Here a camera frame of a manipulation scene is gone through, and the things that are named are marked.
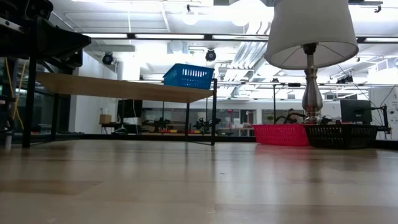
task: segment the yellow cable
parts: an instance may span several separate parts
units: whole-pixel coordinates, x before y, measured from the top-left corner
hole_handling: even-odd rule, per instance
[[[14,107],[14,114],[12,115],[12,118],[15,118],[15,113],[17,112],[18,109],[18,102],[19,102],[19,97],[21,96],[21,86],[22,86],[22,80],[25,76],[25,66],[26,66],[26,62],[24,63],[24,68],[22,69],[22,74],[21,74],[21,80],[19,82],[19,88],[18,88],[18,98],[17,101],[15,102],[15,107]]]
[[[7,69],[7,75],[8,75],[8,82],[10,84],[11,95],[12,95],[12,97],[14,97],[14,90],[12,89],[12,85],[11,85],[11,76],[10,76],[10,69],[8,68],[7,57],[6,57],[6,69]],[[21,128],[23,130],[24,129],[24,123],[22,122],[21,117],[19,116],[18,109],[17,109],[17,116],[18,116],[19,122],[21,123]]]

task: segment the computer monitor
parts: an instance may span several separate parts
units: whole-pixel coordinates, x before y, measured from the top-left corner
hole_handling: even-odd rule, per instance
[[[124,118],[140,118],[142,113],[142,100],[119,100],[118,115],[122,116],[124,102]]]
[[[362,122],[363,124],[370,124],[372,122],[370,101],[341,100],[340,106],[342,122]]]

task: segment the white lampshade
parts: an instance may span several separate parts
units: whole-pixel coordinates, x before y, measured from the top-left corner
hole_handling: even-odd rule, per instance
[[[302,45],[318,43],[314,67],[344,62],[358,53],[347,0],[280,0],[266,52],[273,66],[288,70],[307,67]]]

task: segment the blue plastic basket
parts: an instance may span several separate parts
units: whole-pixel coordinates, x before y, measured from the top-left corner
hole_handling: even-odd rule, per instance
[[[175,64],[164,76],[164,85],[209,90],[214,68]]]

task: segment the table lamp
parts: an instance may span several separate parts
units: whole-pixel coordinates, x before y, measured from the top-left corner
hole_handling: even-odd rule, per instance
[[[318,68],[344,62],[359,51],[348,1],[280,0],[274,10],[265,58],[278,68],[304,70],[305,122],[317,123],[323,107]]]

